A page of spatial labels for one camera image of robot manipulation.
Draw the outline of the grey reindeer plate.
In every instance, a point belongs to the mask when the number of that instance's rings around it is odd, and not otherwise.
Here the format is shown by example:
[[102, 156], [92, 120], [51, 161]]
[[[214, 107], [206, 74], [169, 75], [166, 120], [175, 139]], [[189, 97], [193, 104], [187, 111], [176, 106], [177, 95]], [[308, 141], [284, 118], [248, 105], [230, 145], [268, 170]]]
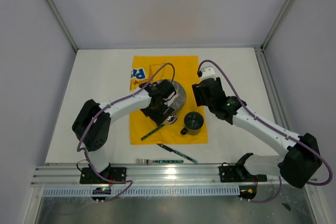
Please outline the grey reindeer plate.
[[186, 102], [186, 92], [183, 86], [178, 82], [173, 81], [172, 85], [175, 89], [175, 93], [173, 96], [170, 97], [167, 105], [169, 105], [173, 109], [172, 114], [176, 114]]

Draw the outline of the spoon with green handle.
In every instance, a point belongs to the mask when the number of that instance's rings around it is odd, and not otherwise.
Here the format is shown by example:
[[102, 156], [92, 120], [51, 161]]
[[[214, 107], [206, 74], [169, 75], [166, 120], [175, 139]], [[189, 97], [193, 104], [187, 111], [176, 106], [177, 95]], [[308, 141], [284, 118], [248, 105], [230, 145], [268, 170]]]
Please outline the spoon with green handle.
[[154, 133], [156, 133], [157, 131], [159, 131], [161, 128], [163, 128], [166, 125], [169, 124], [173, 124], [178, 118], [177, 114], [173, 114], [170, 115], [161, 125], [157, 126], [154, 130], [152, 130], [151, 132], [149, 132], [148, 134], [146, 134], [145, 136], [143, 136], [141, 138], [141, 140], [145, 140], [146, 138], [150, 137], [151, 135], [153, 135]]

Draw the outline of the dark green mug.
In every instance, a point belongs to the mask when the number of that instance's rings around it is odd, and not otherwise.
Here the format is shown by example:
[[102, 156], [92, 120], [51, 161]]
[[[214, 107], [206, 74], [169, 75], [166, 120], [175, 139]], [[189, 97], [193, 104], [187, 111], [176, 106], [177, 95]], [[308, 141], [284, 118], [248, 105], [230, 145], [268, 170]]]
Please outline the dark green mug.
[[183, 119], [184, 127], [181, 129], [181, 135], [197, 135], [204, 125], [204, 118], [198, 112], [189, 112]]

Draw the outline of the yellow Pikachu cloth placemat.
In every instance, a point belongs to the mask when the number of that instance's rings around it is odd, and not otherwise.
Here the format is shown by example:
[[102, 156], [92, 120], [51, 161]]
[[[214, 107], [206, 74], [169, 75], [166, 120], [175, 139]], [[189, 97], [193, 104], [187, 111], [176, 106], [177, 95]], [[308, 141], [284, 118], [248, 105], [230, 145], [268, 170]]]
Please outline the yellow Pikachu cloth placemat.
[[192, 85], [200, 81], [197, 76], [198, 56], [135, 56], [132, 63], [130, 90], [133, 91], [140, 84], [146, 83], [162, 65], [168, 62], [175, 69], [172, 69], [171, 66], [165, 66], [152, 81], [174, 78], [174, 81], [184, 88], [186, 102], [177, 112], [176, 122], [162, 127], [144, 140], [141, 140], [141, 137], [154, 130], [156, 124], [140, 110], [131, 113], [131, 144], [206, 144], [208, 142], [206, 124], [201, 127], [201, 131], [197, 135], [181, 134], [181, 130], [184, 128], [184, 117], [187, 113], [198, 112], [202, 117], [205, 117], [204, 108], [196, 106], [192, 90]]

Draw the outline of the knife with green handle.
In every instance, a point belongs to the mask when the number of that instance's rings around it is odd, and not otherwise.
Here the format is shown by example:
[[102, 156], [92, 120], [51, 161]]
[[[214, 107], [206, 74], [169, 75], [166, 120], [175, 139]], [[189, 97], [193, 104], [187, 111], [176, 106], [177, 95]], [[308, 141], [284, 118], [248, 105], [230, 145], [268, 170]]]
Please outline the knife with green handle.
[[181, 153], [179, 151], [176, 151], [176, 150], [168, 147], [167, 145], [157, 144], [157, 146], [159, 146], [160, 148], [162, 148], [162, 149], [164, 149], [164, 150], [166, 150], [168, 152], [174, 153], [174, 154], [176, 154], [176, 155], [178, 155], [178, 156], [180, 156], [180, 157], [182, 157], [182, 158], [184, 158], [184, 159], [186, 159], [186, 160], [188, 160], [188, 161], [190, 161], [190, 162], [192, 162], [194, 164], [198, 164], [197, 160], [195, 160], [195, 159], [193, 159], [193, 158], [191, 158], [191, 157], [189, 157], [189, 156], [187, 156], [187, 155], [185, 155], [185, 154], [183, 154], [183, 153]]

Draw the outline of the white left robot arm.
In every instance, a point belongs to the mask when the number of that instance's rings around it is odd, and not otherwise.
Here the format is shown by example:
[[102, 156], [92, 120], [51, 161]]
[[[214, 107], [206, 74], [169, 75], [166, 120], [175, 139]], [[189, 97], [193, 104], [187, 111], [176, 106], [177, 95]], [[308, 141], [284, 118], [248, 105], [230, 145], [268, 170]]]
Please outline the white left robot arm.
[[166, 79], [143, 83], [115, 101], [86, 101], [72, 125], [72, 131], [79, 140], [77, 150], [84, 152], [92, 170], [92, 178], [104, 183], [110, 177], [110, 162], [104, 145], [112, 123], [134, 111], [141, 111], [156, 126], [170, 124], [176, 120], [176, 113], [185, 101], [186, 92], [182, 85]]

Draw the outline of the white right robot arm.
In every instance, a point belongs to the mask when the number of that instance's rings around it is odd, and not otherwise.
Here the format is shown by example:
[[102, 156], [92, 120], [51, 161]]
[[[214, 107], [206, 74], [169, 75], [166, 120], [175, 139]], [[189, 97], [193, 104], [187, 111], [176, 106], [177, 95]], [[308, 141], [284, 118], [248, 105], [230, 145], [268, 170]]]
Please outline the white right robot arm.
[[218, 119], [249, 132], [277, 153], [246, 154], [235, 167], [237, 178], [280, 176], [293, 187], [304, 187], [322, 165], [316, 138], [286, 130], [260, 116], [237, 96], [227, 96], [212, 67], [199, 68], [197, 75], [201, 81], [192, 85], [197, 106], [208, 107]]

